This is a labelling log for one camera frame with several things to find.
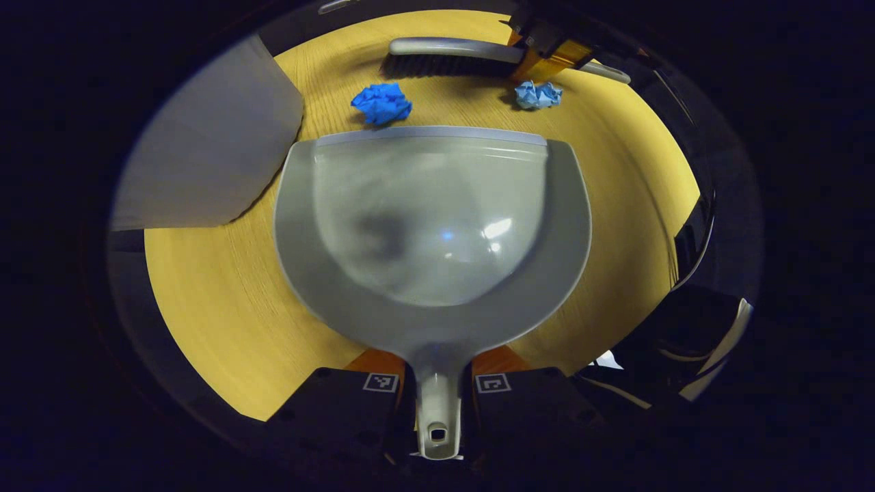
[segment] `wooden floor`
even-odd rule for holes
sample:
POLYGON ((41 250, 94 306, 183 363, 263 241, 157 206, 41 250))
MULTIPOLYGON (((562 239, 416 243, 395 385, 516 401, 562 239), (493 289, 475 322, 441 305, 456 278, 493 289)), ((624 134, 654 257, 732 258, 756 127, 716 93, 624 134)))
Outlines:
MULTIPOLYGON (((276 57, 304 96, 299 140, 363 128, 350 100, 402 36, 504 43, 507 16, 421 11, 330 32, 276 57)), ((618 82, 565 71, 562 104, 521 111, 512 85, 478 77, 404 79, 413 102, 399 125, 527 131, 570 143, 592 207, 584 275, 563 307, 510 344, 531 367, 580 369, 641 322, 669 292, 673 237, 698 199, 690 167, 659 117, 618 82)), ((317 367, 345 367, 364 347, 313 318, 280 271, 271 234, 275 180, 240 219, 218 228, 146 231, 150 280, 173 338, 201 376, 240 413, 266 419, 317 367)))

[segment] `crumpled blue paper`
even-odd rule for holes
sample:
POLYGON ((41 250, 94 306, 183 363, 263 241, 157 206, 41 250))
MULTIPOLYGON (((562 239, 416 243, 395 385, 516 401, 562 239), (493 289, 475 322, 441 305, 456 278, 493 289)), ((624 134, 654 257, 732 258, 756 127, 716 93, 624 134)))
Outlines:
POLYGON ((532 81, 525 81, 515 90, 516 103, 523 109, 549 108, 562 102, 562 89, 553 87, 550 82, 536 86, 532 81))
POLYGON ((404 98, 397 82, 374 84, 369 88, 363 88, 359 95, 353 98, 351 105, 365 114, 365 123, 372 124, 402 120, 413 109, 413 104, 404 98))

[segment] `brush bristles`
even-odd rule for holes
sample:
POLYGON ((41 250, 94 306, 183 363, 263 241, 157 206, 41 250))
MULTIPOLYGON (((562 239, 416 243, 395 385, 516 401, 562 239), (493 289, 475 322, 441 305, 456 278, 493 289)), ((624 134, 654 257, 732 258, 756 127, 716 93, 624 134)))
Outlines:
POLYGON ((380 71, 390 79, 431 77, 434 75, 478 75, 508 77, 516 65, 506 61, 444 54, 388 54, 380 71))

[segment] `hand brush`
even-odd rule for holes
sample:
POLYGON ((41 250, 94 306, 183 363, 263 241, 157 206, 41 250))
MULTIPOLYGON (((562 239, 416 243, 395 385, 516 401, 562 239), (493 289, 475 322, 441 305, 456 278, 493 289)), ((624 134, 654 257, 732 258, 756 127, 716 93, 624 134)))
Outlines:
MULTIPOLYGON (((509 77, 525 50, 514 46, 458 38, 398 38, 388 45, 380 67, 389 78, 432 75, 483 75, 509 77)), ((589 62, 578 70, 628 84, 624 72, 589 62)))

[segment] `light blue crumpled paper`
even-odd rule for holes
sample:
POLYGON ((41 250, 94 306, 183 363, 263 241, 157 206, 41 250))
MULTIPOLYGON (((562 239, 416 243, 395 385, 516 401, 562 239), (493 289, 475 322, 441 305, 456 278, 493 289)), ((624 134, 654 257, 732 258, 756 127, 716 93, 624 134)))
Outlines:
POLYGON ((413 109, 413 104, 404 98, 397 82, 363 88, 353 98, 351 105, 365 114, 365 123, 373 124, 402 120, 413 109))
POLYGON ((536 86, 532 81, 525 81, 515 90, 516 103, 523 109, 549 108, 562 102, 562 89, 553 87, 550 82, 536 86))

